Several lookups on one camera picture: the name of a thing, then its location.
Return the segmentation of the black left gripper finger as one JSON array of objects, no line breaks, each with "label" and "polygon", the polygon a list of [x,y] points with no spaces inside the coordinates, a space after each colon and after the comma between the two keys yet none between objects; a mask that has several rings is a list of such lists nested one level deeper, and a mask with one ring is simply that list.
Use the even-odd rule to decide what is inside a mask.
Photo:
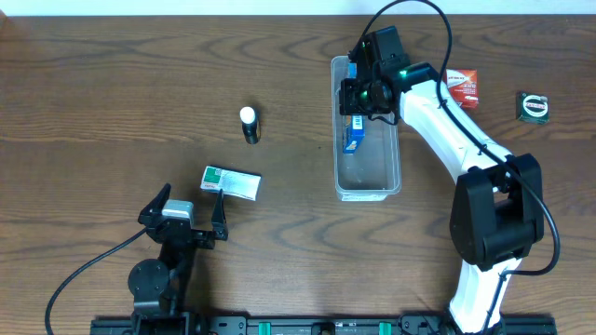
[{"label": "black left gripper finger", "polygon": [[171,185],[166,183],[158,192],[156,197],[151,200],[140,212],[138,223],[155,223],[162,216],[162,210],[169,200]]},{"label": "black left gripper finger", "polygon": [[211,215],[211,225],[216,240],[226,241],[228,239],[228,228],[224,213],[224,191],[222,189],[217,194]]}]

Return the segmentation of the blue Kool Fever box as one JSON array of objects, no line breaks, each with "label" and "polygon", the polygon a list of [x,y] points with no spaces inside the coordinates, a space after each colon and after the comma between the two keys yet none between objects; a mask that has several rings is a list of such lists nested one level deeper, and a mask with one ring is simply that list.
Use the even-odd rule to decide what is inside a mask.
[{"label": "blue Kool Fever box", "polygon": [[365,138],[364,117],[359,112],[357,99],[357,65],[349,62],[347,77],[341,82],[339,91],[340,115],[343,117],[343,153],[354,154]]}]

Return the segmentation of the red medicine box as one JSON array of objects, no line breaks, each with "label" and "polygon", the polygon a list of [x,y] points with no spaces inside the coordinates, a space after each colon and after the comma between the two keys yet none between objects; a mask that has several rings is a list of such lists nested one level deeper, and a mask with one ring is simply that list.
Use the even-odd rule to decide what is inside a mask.
[{"label": "red medicine box", "polygon": [[454,101],[465,110],[479,106],[478,74],[473,69],[447,69],[443,77]]}]

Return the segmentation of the green round tin box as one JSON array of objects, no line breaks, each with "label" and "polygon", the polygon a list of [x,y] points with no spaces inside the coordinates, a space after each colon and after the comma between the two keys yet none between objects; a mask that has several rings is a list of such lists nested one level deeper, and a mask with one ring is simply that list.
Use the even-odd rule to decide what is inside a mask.
[{"label": "green round tin box", "polygon": [[516,95],[516,119],[522,122],[544,125],[549,121],[549,99],[544,95],[518,92]]}]

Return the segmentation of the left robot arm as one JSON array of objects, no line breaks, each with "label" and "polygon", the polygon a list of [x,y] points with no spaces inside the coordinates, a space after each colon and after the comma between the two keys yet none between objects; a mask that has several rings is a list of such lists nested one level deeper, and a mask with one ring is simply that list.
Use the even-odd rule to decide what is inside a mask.
[{"label": "left robot arm", "polygon": [[185,307],[186,289],[200,248],[213,249],[216,234],[193,227],[193,204],[169,198],[167,183],[140,212],[144,233],[161,246],[155,259],[137,263],[129,273],[133,295],[133,335],[209,332],[207,318]]}]

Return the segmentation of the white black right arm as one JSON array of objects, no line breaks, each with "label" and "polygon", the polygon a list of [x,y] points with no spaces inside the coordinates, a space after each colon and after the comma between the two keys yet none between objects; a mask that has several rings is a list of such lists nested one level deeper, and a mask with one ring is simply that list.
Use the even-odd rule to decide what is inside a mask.
[{"label": "white black right arm", "polygon": [[450,234],[462,259],[458,286],[441,334],[499,334],[509,279],[552,221],[542,198],[541,169],[488,137],[452,97],[446,70],[412,64],[390,26],[365,30],[348,55],[356,67],[339,89],[339,111],[399,121],[428,143],[455,182]]}]

